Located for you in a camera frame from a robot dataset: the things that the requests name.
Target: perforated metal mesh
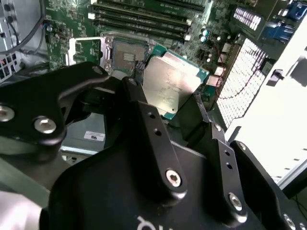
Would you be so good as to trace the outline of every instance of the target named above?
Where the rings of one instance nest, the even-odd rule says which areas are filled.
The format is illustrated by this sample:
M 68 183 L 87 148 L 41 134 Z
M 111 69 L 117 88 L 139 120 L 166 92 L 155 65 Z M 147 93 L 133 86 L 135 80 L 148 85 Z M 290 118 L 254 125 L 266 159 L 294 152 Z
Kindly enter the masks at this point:
M 258 68 L 266 57 L 259 47 L 245 40 L 217 100 L 227 127 L 233 119 L 245 115 L 263 84 L 265 76 Z
M 236 8 L 236 12 L 234 14 L 234 18 L 238 19 L 243 24 L 247 25 L 252 30 L 256 30 L 261 18 L 252 14 L 251 12 L 246 11 L 243 8 Z
M 7 80 L 20 67 L 20 54 L 9 54 L 0 59 L 0 83 Z

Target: blue connector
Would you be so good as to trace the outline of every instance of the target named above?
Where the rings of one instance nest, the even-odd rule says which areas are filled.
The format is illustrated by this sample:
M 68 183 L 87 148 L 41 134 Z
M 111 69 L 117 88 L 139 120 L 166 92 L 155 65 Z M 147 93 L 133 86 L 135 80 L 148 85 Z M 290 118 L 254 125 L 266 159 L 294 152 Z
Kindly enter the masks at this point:
M 283 43 L 288 41 L 294 33 L 294 28 L 285 25 L 282 23 L 276 23 L 275 26 L 272 26 L 272 24 L 267 25 L 262 33 L 263 39 L 276 39 Z
M 300 21 L 307 12 L 307 4 L 299 1 L 294 1 L 284 10 L 280 10 L 279 15 L 289 18 L 293 21 Z

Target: gray cable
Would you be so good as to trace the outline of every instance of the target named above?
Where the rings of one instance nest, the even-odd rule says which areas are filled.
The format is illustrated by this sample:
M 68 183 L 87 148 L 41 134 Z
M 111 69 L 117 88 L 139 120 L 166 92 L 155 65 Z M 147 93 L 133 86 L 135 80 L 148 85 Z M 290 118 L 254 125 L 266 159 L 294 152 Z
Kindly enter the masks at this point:
M 43 44 L 44 37 L 45 37 L 45 29 L 42 27 L 42 35 L 41 35 L 38 47 L 35 50 L 22 50 L 21 49 L 19 51 L 23 54 L 26 54 L 26 55 L 36 55 L 37 52 L 40 50 L 42 44 Z
M 0 51 L 0 55 L 6 55 L 10 53 L 14 53 L 15 51 L 20 50 L 23 48 L 34 36 L 36 31 L 40 28 L 41 24 L 44 21 L 45 18 L 45 5 L 44 5 L 44 0 L 39 0 L 39 5 L 40 5 L 40 18 L 33 27 L 33 29 L 30 31 L 30 33 L 25 37 L 24 40 L 22 40 L 18 45 L 14 46 L 13 48 L 6 50 L 6 51 Z

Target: dimm slot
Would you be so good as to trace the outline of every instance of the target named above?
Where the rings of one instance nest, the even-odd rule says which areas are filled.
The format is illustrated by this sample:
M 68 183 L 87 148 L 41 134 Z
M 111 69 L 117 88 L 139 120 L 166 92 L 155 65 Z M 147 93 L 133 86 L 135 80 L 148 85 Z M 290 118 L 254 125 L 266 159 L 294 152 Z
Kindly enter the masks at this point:
M 119 20 L 119 21 L 124 21 L 124 22 L 131 22 L 143 26 L 148 26 L 156 29 L 163 29 L 171 33 L 175 34 L 180 34 L 183 35 L 184 33 L 187 32 L 187 29 L 183 29 L 181 27 L 173 26 L 173 25 L 168 25 L 166 23 L 160 23 L 160 22 L 155 22 L 153 20 L 148 20 L 145 19 L 144 17 L 134 17 L 131 16 L 130 13 L 116 13 L 116 10 L 113 9 L 104 9 L 104 10 L 93 10 L 95 14 L 100 14 L 105 18 L 109 19 L 114 19 L 114 20 Z
M 144 13 L 145 15 L 155 17 L 155 18 L 161 17 L 161 15 L 163 15 L 164 18 L 175 20 L 175 22 L 182 24 L 182 25 L 186 25 L 186 21 L 188 19 L 187 17 L 183 17 L 180 15 L 174 15 L 171 13 L 155 11 L 153 9 L 149 10 L 144 7 L 134 6 L 134 5 L 126 4 L 123 2 L 112 1 L 112 0 L 98 0 L 97 3 L 94 3 L 94 5 L 105 5 L 105 6 L 111 6 L 111 7 L 112 5 L 117 5 L 117 6 L 123 7 L 123 10 L 131 11 L 135 13 Z
M 193 3 L 188 3 L 188 2 L 182 2 L 182 1 L 176 1 L 176 0 L 154 0 L 154 1 L 158 1 L 161 3 L 167 3 L 170 5 L 174 5 L 174 6 L 179 6 L 179 7 L 197 11 L 197 12 L 203 12 L 205 10 L 203 6 L 196 5 Z
M 114 27 L 117 29 L 125 29 L 126 31 L 134 31 L 136 33 L 143 33 L 143 34 L 147 34 L 147 35 L 154 35 L 157 37 L 162 37 L 162 38 L 167 38 L 167 39 L 171 39 L 171 40 L 175 40 L 175 41 L 179 41 L 179 42 L 183 42 L 184 39 L 183 37 L 177 35 L 177 34 L 172 34 L 166 31 L 158 31 L 158 30 L 151 30 L 151 29 L 146 29 L 146 28 L 140 28 L 137 27 L 133 24 L 130 23 L 126 23 L 123 24 L 122 22 L 116 22 L 115 20 L 110 20 L 110 19 L 105 19 L 105 18 L 98 18 L 98 19 L 94 19 L 96 23 L 101 24 L 101 25 L 105 25 L 107 27 Z

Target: silver screw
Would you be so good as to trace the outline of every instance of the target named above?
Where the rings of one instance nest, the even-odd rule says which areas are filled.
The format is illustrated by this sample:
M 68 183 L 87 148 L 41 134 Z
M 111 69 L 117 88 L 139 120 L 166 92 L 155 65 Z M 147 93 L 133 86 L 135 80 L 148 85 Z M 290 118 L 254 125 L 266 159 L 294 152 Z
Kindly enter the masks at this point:
M 240 146 L 243 150 L 246 150 L 246 146 L 243 143 L 240 142 Z
M 107 72 L 111 70 L 111 65 L 110 64 L 105 64 L 104 68 Z
M 299 226 L 301 227 L 301 230 L 306 230 L 306 227 L 303 223 L 300 223 Z
M 288 224 L 288 226 L 292 229 L 295 230 L 295 224 L 293 223 L 293 221 L 290 219 L 290 217 L 287 214 L 283 215 L 284 220 L 286 221 L 286 223 Z
M 174 170 L 167 170 L 166 178 L 174 187 L 179 187 L 181 185 L 181 177 Z
M 113 39 L 110 38 L 110 37 L 107 37 L 107 38 L 106 38 L 106 42 L 107 42 L 107 43 L 111 43 L 111 42 L 113 42 Z
M 53 133 L 54 130 L 56 130 L 57 125 L 56 123 L 54 123 L 53 120 L 50 120 L 46 117 L 42 117 L 42 118 L 37 119 L 34 122 L 34 128 L 38 132 L 49 134 L 49 133 Z
M 214 124 L 214 126 L 216 127 L 217 131 L 219 131 L 219 132 L 222 131 L 222 128 L 218 124 Z
M 135 79 L 133 78 L 129 78 L 129 81 L 132 85 L 137 85 L 137 83 L 135 82 Z
M 49 26 L 47 26 L 46 30 L 47 30 L 48 32 L 52 32 L 52 31 L 53 31 L 53 28 L 52 28 L 51 25 L 49 25 Z
M 232 206 L 236 210 L 238 210 L 238 211 L 242 210 L 242 203 L 241 203 L 241 201 L 239 200 L 239 198 L 235 194 L 229 193 L 228 199 L 229 199 L 230 203 L 232 204 Z
M 0 122 L 7 122 L 15 117 L 15 112 L 11 108 L 0 105 Z

